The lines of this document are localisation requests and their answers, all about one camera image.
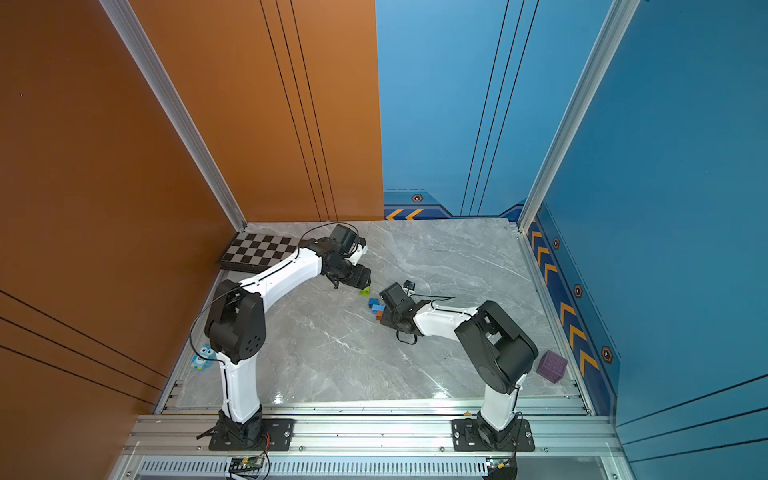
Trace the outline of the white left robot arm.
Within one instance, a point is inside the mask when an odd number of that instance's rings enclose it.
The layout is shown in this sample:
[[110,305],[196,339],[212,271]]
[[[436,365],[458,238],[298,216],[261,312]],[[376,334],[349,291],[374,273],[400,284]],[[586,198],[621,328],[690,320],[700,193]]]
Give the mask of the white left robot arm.
[[257,387],[258,353],[267,339],[266,314],[279,299],[318,276],[364,290],[371,270],[359,263],[367,252],[363,240],[351,244],[321,238],[298,248],[266,271],[217,286],[204,328],[219,365],[222,407],[213,427],[198,435],[210,439],[211,451],[286,451],[294,421],[265,420]]

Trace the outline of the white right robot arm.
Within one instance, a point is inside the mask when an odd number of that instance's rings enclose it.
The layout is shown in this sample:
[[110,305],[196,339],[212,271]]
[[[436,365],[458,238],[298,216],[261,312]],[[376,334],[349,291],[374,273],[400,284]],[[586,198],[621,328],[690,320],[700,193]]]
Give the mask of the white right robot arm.
[[533,340],[493,302],[451,309],[430,301],[383,297],[380,323],[415,339],[441,337],[461,344],[485,384],[477,414],[453,420],[456,451],[532,452],[530,423],[518,410],[523,383],[539,355]]

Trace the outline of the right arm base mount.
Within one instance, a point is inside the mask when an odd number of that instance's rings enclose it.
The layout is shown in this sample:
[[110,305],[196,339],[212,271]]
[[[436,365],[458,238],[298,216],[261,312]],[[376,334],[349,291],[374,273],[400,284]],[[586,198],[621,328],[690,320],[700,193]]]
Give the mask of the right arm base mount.
[[530,453],[536,450],[528,420],[514,417],[502,430],[494,429],[482,417],[451,421],[453,448],[459,452]]

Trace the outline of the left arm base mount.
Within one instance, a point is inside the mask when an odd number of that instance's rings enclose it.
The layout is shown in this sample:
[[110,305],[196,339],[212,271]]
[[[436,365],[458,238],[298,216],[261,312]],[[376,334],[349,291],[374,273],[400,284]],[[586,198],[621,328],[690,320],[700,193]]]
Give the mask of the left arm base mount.
[[254,417],[238,423],[224,415],[198,438],[210,438],[210,451],[284,452],[290,449],[294,427],[295,420],[291,418]]

